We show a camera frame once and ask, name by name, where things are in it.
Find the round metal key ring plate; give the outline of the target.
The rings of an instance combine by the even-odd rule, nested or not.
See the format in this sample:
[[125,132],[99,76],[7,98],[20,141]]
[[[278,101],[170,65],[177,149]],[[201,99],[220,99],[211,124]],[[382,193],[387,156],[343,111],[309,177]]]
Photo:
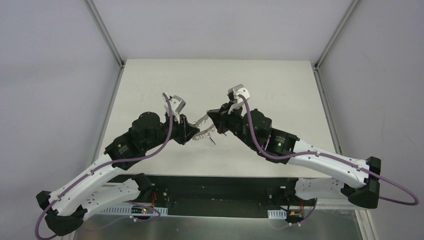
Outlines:
[[191,140],[193,141],[199,141],[203,139],[210,140],[211,143],[216,145],[216,142],[212,139],[211,133],[216,131],[216,127],[213,123],[208,124],[210,117],[205,114],[202,116],[199,120],[197,120],[194,124],[195,127],[197,127],[200,131],[196,133]]

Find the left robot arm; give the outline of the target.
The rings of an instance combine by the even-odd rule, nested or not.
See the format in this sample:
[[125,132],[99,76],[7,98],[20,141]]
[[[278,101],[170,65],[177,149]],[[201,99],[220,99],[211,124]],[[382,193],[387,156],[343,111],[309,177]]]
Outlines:
[[109,144],[104,154],[71,182],[55,191],[41,191],[36,200],[43,212],[35,225],[35,236],[42,239],[39,227],[44,220],[55,236],[65,236],[84,221],[115,204],[138,199],[147,202],[153,189],[145,174],[139,173],[124,183],[98,191],[104,183],[125,173],[136,163],[157,155],[170,140],[184,145],[200,132],[184,114],[166,115],[161,122],[154,112],[144,112],[127,132]]

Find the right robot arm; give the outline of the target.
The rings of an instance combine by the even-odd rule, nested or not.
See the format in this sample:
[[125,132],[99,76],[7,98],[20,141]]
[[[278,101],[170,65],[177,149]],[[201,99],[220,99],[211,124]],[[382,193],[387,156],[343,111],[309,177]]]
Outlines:
[[346,199],[365,209],[378,207],[379,158],[350,158],[313,146],[294,134],[273,128],[272,120],[257,109],[242,114],[241,108],[230,111],[230,103],[225,103],[206,114],[220,134],[230,131],[267,161],[300,166],[327,175],[326,178],[290,179],[283,192],[288,204],[323,198]]

